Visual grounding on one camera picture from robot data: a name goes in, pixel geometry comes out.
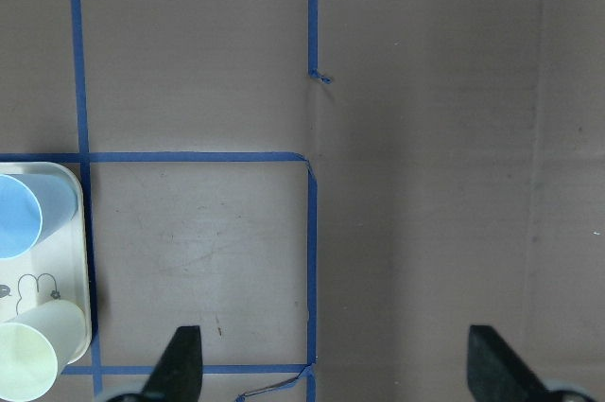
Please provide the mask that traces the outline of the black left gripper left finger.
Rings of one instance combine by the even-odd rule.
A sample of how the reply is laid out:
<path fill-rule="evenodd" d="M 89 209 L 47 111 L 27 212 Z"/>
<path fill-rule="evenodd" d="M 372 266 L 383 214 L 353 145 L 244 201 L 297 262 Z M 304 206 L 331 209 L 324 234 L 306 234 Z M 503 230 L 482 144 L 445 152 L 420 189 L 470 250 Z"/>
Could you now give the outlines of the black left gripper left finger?
<path fill-rule="evenodd" d="M 140 400 L 198 401 L 202 367 L 199 326 L 179 326 L 139 392 Z"/>

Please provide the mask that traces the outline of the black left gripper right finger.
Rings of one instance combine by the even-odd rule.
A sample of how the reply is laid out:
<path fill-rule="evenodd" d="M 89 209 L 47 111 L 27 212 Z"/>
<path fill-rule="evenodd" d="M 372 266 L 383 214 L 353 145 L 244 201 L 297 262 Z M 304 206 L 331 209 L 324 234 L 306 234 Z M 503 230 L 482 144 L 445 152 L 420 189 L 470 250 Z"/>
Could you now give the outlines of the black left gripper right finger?
<path fill-rule="evenodd" d="M 466 378 L 475 401 L 556 400 L 556 394 L 489 325 L 469 328 Z"/>

